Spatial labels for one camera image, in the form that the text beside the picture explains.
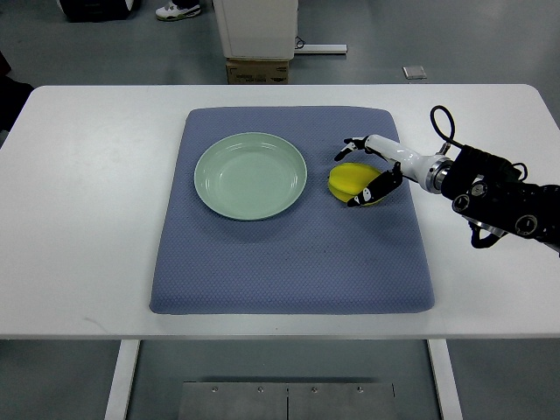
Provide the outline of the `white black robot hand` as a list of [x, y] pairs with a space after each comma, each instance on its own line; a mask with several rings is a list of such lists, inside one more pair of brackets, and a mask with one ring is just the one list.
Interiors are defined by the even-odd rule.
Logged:
[[337, 162], [353, 151], [365, 151], [392, 164], [390, 170], [381, 173], [347, 200], [348, 207], [363, 207], [383, 199], [400, 186], [403, 179], [418, 183], [428, 193], [440, 194], [445, 175], [453, 163], [446, 156], [452, 146], [451, 140], [446, 140], [436, 154], [426, 156], [380, 135], [351, 137], [344, 143], [346, 146], [334, 158]]

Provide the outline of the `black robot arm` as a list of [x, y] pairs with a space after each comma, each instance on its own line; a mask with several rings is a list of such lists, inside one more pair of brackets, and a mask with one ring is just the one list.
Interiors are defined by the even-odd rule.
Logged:
[[445, 154], [454, 145], [459, 154], [454, 161], [430, 172], [429, 185], [468, 221], [472, 246], [487, 249], [511, 234], [558, 251], [559, 186], [527, 183], [524, 163], [513, 164], [504, 157], [456, 142], [455, 122], [446, 107], [433, 107], [430, 121], [444, 140], [440, 153]]

